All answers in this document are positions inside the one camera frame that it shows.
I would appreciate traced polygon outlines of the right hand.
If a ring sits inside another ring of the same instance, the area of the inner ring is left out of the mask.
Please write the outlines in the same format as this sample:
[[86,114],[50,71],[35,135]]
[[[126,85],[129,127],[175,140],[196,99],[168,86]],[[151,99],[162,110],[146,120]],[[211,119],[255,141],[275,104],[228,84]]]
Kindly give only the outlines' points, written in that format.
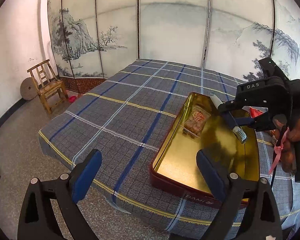
[[[275,130],[275,138],[276,140],[280,137],[280,132],[278,129]],[[292,130],[289,130],[287,133],[287,137],[284,143],[284,148],[281,152],[281,158],[279,162],[281,162],[282,169],[285,172],[292,172],[293,164],[295,161],[295,145],[294,143],[300,142],[300,119],[297,121],[296,125]]]

